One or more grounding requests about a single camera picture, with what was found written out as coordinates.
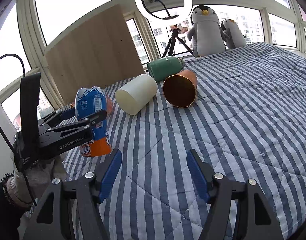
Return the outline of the gloved hand holding gripper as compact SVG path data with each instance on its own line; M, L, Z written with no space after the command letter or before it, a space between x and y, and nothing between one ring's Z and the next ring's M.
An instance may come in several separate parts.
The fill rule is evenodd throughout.
M43 195L53 179L65 180L66 177L67 172L60 155L39 161L24 172L15 169L14 173L1 183L0 202L28 209L34 200Z

